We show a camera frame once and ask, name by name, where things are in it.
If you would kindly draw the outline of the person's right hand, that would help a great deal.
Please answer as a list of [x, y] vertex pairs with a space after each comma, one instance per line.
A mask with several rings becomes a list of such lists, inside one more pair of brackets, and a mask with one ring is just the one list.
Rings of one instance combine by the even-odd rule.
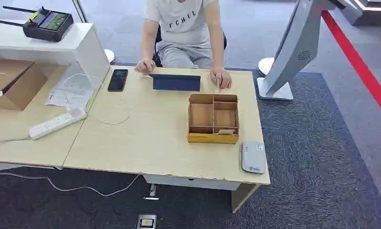
[[143, 58], [135, 66], [135, 71], [143, 74], [149, 74], [156, 68], [156, 64], [152, 59]]

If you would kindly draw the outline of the person's left hand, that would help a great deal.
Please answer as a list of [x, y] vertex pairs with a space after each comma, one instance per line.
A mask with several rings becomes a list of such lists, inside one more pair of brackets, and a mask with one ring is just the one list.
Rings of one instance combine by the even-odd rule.
[[232, 86], [232, 78], [224, 68], [214, 67], [210, 69], [209, 76], [213, 84], [219, 89], [229, 89]]

